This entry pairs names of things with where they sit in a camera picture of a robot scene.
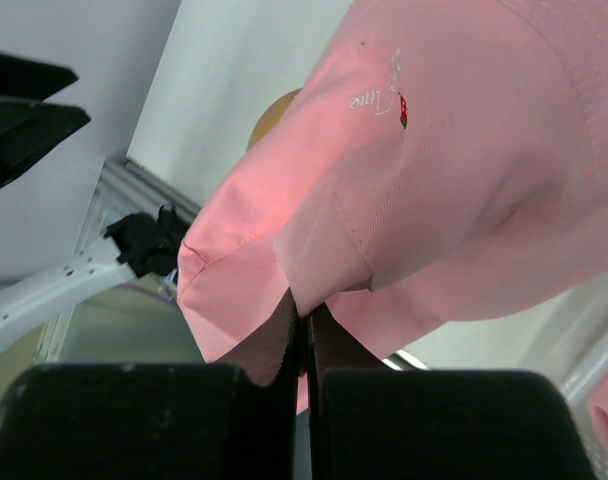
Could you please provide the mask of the pink bucket hat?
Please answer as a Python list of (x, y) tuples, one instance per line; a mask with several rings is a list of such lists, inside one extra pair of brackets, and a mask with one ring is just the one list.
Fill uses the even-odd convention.
[(356, 1), (199, 213), (179, 304), (203, 357), (285, 292), (374, 354), (608, 269), (608, 1)]

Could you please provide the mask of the wooden hat stand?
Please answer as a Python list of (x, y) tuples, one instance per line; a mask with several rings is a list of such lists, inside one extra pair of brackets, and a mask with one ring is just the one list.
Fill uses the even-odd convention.
[(248, 139), (246, 150), (251, 150), (280, 121), (290, 104), (299, 94), (300, 89), (293, 90), (275, 100), (260, 116)]

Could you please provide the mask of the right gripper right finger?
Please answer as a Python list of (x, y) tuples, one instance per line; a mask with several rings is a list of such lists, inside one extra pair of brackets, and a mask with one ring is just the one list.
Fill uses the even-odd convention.
[(519, 370), (396, 371), (319, 307), (307, 318), (317, 479), (590, 479), (561, 394)]

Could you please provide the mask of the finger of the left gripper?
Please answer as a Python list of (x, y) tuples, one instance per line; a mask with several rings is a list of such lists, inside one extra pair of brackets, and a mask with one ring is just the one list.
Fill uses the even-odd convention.
[(50, 98), (78, 80), (70, 67), (0, 51), (0, 105), (53, 105)]
[(0, 189), (89, 122), (76, 106), (0, 98)]

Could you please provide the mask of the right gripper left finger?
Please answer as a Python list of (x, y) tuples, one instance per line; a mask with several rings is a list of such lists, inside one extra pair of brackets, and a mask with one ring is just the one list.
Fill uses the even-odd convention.
[(289, 479), (298, 316), (211, 364), (43, 364), (0, 402), (0, 479)]

